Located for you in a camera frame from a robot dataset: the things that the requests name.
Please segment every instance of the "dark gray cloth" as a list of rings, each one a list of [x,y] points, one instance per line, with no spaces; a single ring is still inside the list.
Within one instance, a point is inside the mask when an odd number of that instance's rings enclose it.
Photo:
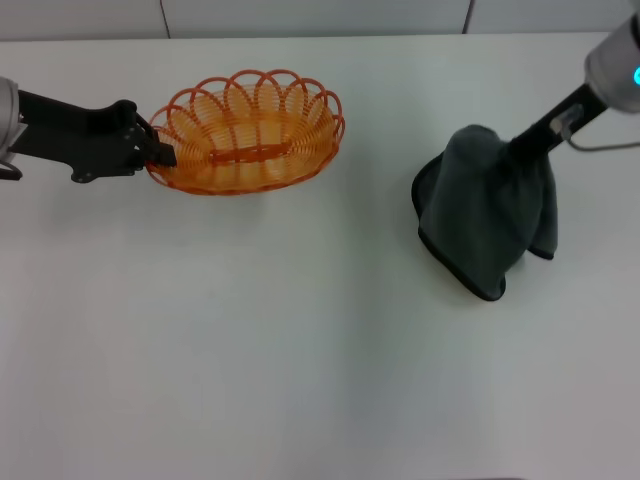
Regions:
[[[519,162],[485,127],[458,131],[415,178],[412,199],[423,243],[484,300],[502,297],[505,273],[527,249],[548,260],[556,251],[549,157]]]

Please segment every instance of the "orange basket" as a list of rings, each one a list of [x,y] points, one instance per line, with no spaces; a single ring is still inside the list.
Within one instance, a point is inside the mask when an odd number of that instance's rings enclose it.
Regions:
[[[177,159],[176,167],[147,164],[149,174],[199,195],[307,180],[336,156],[345,127],[336,94],[288,70],[209,78],[178,92],[149,123]]]

